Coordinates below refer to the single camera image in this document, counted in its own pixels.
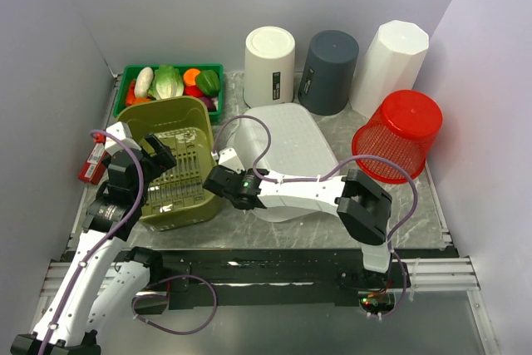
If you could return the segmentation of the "olive green rectangular basket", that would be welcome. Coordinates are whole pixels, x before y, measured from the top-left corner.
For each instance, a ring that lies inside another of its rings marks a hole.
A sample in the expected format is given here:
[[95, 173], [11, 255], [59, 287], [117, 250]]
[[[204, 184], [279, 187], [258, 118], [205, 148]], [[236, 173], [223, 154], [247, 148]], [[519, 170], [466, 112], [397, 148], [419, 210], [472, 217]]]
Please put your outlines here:
[[176, 167], [153, 180], [142, 207], [140, 222], [149, 230], [166, 231], [213, 219], [222, 201], [203, 188], [214, 167], [213, 133], [206, 105], [190, 96], [129, 106], [117, 117], [135, 141], [155, 153], [145, 140], [155, 135], [167, 145]]

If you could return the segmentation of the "dark grey round bucket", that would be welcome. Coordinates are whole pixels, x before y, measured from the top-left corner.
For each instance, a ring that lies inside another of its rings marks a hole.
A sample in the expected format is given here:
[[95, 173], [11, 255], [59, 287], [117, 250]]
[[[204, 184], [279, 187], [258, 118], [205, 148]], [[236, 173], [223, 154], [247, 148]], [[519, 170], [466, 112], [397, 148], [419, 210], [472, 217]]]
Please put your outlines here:
[[347, 104], [359, 46], [338, 30], [317, 33], [310, 41], [298, 88], [298, 101], [313, 114], [335, 115]]

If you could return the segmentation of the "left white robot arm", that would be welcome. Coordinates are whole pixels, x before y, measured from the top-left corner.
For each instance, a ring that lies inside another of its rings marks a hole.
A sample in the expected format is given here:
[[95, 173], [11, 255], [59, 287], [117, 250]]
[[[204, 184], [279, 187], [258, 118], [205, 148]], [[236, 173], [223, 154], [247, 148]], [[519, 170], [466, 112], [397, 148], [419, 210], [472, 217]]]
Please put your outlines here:
[[152, 133], [144, 137], [153, 150], [148, 153], [122, 123], [91, 136], [105, 138], [108, 179], [87, 208], [76, 254], [55, 298], [31, 333], [15, 337], [12, 354], [99, 354], [98, 338], [120, 303], [164, 282], [161, 254], [134, 249], [117, 279], [101, 286], [142, 216], [149, 184], [175, 167], [176, 158]]

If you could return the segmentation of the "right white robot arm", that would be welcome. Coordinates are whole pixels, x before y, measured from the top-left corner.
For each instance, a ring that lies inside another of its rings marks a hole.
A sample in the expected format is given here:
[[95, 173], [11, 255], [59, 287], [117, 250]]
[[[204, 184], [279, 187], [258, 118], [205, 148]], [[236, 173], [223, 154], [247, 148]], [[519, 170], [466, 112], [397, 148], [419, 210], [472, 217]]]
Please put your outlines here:
[[227, 199], [235, 209], [298, 208], [337, 216], [352, 239], [361, 245], [363, 278], [381, 287], [392, 277], [392, 256], [387, 247], [387, 226], [392, 197], [360, 170], [349, 170], [321, 181], [318, 177], [282, 175], [260, 169], [237, 172], [217, 165], [203, 188]]

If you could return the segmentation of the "white round bucket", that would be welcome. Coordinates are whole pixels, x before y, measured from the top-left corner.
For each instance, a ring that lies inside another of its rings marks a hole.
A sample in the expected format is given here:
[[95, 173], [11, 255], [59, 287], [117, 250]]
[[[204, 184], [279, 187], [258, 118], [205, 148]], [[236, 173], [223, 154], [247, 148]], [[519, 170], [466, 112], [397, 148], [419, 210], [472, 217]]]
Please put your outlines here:
[[243, 98], [250, 108], [292, 102], [295, 39], [281, 27], [258, 27], [245, 41]]

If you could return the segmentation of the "red mesh basket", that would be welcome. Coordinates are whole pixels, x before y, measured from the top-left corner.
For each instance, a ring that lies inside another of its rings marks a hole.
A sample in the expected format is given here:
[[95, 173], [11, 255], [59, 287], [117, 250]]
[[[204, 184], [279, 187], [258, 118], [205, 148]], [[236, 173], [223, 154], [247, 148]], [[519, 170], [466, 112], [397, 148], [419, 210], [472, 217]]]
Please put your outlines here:
[[413, 90], [394, 91], [357, 130], [352, 153], [388, 159], [415, 179], [442, 125], [442, 111], [429, 96]]

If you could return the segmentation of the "white perforated rectangular basket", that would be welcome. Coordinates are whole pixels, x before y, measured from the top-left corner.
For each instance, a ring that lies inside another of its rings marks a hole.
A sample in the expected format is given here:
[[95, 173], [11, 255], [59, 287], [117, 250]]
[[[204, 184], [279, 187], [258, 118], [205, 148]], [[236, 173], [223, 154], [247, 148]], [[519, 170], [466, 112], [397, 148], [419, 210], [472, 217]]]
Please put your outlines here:
[[337, 165], [333, 150], [306, 108], [295, 103], [254, 107], [245, 112], [263, 123], [240, 119], [227, 146], [235, 149], [243, 166], [252, 167], [259, 161], [259, 169], [273, 170], [285, 175], [317, 176], [327, 174]]

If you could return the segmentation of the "large white faceted container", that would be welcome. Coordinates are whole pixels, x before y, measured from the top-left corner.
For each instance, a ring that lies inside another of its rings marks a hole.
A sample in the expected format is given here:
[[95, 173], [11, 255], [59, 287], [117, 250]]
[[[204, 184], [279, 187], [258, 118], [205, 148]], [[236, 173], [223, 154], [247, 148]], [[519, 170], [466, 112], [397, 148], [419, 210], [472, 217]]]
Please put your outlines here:
[[390, 93], [411, 90], [428, 49], [429, 35], [415, 23], [382, 24], [355, 69], [351, 108], [368, 118]]

